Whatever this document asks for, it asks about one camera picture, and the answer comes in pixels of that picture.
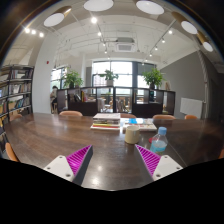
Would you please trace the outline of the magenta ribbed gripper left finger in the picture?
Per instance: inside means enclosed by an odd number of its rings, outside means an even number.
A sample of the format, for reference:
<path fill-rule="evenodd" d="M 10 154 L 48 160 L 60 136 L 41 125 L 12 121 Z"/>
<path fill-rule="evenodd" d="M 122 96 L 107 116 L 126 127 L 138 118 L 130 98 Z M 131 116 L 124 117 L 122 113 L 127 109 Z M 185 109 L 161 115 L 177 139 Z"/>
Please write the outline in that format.
<path fill-rule="evenodd" d="M 57 156 L 44 170 L 80 186 L 92 155 L 93 146 L 88 145 L 68 156 Z"/>

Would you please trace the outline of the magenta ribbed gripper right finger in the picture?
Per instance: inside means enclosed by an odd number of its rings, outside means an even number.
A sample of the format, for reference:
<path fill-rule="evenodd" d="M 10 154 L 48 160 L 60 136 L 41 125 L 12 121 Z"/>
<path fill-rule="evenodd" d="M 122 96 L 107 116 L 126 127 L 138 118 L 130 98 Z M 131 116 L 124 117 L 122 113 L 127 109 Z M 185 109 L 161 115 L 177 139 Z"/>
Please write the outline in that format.
<path fill-rule="evenodd" d="M 134 146 L 134 154 L 145 181 L 156 181 L 182 169 L 170 156 L 159 156 L 139 145 Z"/>

